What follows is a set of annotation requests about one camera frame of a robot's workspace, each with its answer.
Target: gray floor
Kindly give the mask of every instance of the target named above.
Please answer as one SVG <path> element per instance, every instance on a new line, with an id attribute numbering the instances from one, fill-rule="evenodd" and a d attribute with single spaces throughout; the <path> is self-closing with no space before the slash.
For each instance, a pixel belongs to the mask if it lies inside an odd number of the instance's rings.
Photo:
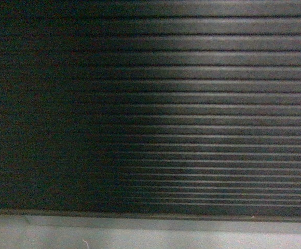
<path id="1" fill-rule="evenodd" d="M 243 232 L 240 225 L 237 231 L 230 232 L 235 228 L 234 223 L 228 223 L 228 229 L 219 223 L 219 229 L 212 228 L 202 230 L 200 224 L 198 229 L 188 230 L 163 230 L 166 221 L 161 221 L 159 229 L 156 229 L 156 222 L 153 222 L 149 229 L 145 229 L 145 221 L 140 225 L 140 221 L 116 220 L 117 228 L 103 228 L 104 220 L 99 222 L 101 228 L 95 227 L 60 227 L 53 226 L 57 221 L 49 223 L 47 226 L 33 225 L 34 221 L 23 216 L 0 216 L 0 248 L 73 248 L 87 249 L 83 239 L 88 242 L 90 249 L 95 248 L 274 248 L 274 249 L 301 249 L 301 224 L 297 229 L 292 229 L 291 225 L 273 223 L 285 231 L 280 233 L 272 230 L 266 232 L 269 224 L 258 223 L 260 231 L 263 232 Z"/>

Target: ribbed surface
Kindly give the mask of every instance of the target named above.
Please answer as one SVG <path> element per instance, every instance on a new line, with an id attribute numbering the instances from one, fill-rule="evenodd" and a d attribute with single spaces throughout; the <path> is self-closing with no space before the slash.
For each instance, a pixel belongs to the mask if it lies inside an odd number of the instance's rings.
<path id="1" fill-rule="evenodd" d="M 0 209 L 301 216 L 301 1 L 0 5 Z"/>

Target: white thread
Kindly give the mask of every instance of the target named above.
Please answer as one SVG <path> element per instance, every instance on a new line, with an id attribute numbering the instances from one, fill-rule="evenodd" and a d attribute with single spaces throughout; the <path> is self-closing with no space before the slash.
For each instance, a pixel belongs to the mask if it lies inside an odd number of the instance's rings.
<path id="1" fill-rule="evenodd" d="M 83 241 L 86 243 L 87 249 L 89 249 L 88 242 L 86 240 L 84 240 L 84 239 L 83 239 Z"/>

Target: ribbed rubber mat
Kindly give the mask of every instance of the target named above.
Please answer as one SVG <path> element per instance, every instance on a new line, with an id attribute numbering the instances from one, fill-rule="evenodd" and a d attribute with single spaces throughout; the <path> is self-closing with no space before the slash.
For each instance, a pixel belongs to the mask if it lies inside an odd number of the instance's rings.
<path id="1" fill-rule="evenodd" d="M 0 4 L 0 210 L 301 217 L 301 1 Z"/>

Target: concrete floor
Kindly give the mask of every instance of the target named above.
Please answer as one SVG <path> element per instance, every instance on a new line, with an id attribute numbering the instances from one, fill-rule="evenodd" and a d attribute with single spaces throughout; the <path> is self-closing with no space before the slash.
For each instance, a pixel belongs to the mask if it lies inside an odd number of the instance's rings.
<path id="1" fill-rule="evenodd" d="M 301 226 L 296 231 L 228 232 L 117 229 L 32 225 L 23 216 L 0 215 L 0 249 L 89 249 L 107 248 L 274 248 L 301 249 Z"/>

